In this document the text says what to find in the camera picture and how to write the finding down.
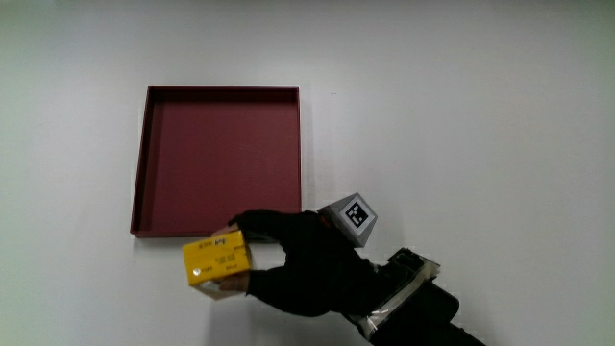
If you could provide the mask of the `person's right hand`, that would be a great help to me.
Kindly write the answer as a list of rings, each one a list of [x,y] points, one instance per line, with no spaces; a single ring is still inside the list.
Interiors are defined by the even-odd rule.
[[[240,291],[275,309],[315,317],[331,311],[366,315],[391,288],[390,280],[314,211],[246,210],[218,233],[232,231],[276,240],[285,262],[227,277],[220,282],[222,290]]]

